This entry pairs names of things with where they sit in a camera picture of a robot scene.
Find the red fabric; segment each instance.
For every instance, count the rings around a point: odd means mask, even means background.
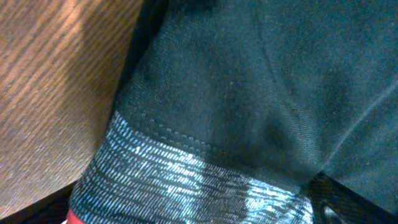
[[[67,224],[85,224],[75,214],[73,214],[72,210],[69,210],[67,220]]]

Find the wooden surface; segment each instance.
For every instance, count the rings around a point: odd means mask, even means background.
[[[0,218],[77,180],[142,0],[0,0]]]

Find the dark green fabric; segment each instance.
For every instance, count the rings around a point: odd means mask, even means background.
[[[170,0],[116,109],[212,164],[293,192],[324,170],[397,212],[397,12],[396,1]]]

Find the shiny striped fabric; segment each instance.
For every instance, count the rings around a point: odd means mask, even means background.
[[[118,112],[70,205],[85,223],[312,223],[309,199],[154,141]]]

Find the wooden table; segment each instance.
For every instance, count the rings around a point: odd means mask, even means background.
[[[142,0],[0,0],[0,219],[77,180]]]

